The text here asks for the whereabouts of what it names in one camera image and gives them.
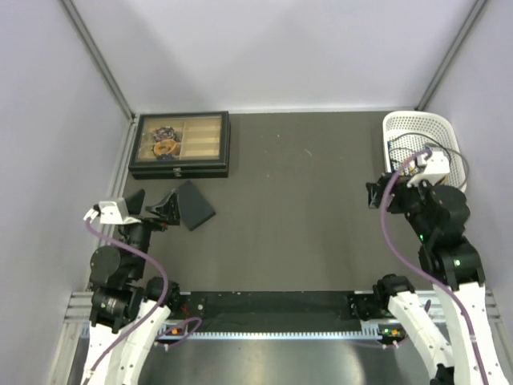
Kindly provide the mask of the black network switch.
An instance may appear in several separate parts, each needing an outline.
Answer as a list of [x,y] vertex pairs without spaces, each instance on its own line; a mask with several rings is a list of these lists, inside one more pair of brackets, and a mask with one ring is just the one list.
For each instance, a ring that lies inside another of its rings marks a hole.
[[194,231],[216,215],[215,209],[190,180],[181,184],[177,192],[180,216],[189,231]]

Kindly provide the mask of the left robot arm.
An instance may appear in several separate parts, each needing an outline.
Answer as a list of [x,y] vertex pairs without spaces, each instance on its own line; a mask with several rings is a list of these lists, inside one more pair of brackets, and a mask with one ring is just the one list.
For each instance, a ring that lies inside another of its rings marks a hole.
[[[145,287],[136,285],[150,259],[147,252],[152,233],[180,223],[176,190],[146,208],[144,198],[140,189],[127,198],[100,201],[84,217],[87,225],[94,220],[114,225],[121,235],[119,240],[102,235],[105,245],[91,255],[84,384],[137,384],[164,320],[181,311],[180,288],[165,273]],[[144,209],[148,213],[145,217],[141,214]]]

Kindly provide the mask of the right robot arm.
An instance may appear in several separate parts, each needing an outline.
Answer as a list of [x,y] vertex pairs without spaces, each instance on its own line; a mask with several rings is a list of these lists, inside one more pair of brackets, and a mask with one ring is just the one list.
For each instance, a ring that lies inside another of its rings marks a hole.
[[442,334],[410,281],[395,274],[374,286],[374,308],[395,317],[414,344],[432,384],[506,384],[486,308],[486,278],[481,257],[464,232],[470,216],[465,194],[456,187],[422,178],[384,173],[366,183],[368,206],[402,214],[421,242],[419,266],[442,307]]

